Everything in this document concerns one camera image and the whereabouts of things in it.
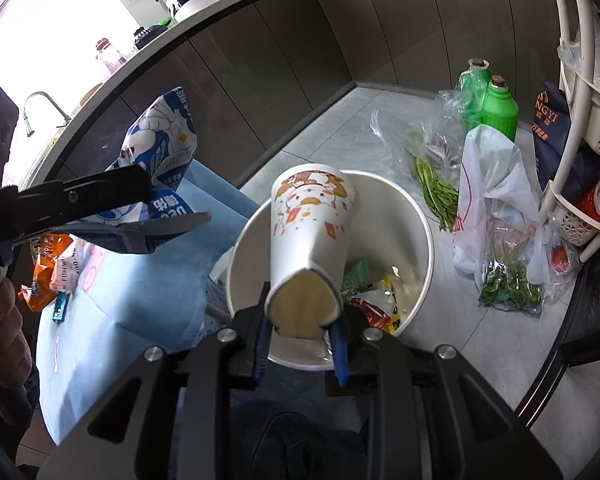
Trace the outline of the person's left hand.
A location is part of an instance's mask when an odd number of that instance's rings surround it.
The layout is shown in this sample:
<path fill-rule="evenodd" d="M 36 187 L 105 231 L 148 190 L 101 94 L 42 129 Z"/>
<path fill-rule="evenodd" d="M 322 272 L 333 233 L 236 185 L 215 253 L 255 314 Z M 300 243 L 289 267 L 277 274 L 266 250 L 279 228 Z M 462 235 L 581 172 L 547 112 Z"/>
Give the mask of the person's left hand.
<path fill-rule="evenodd" d="M 32 356 L 22 332 L 22 316 L 16 307 L 14 285 L 3 278 L 0 287 L 0 385 L 23 386 L 32 370 Z"/>

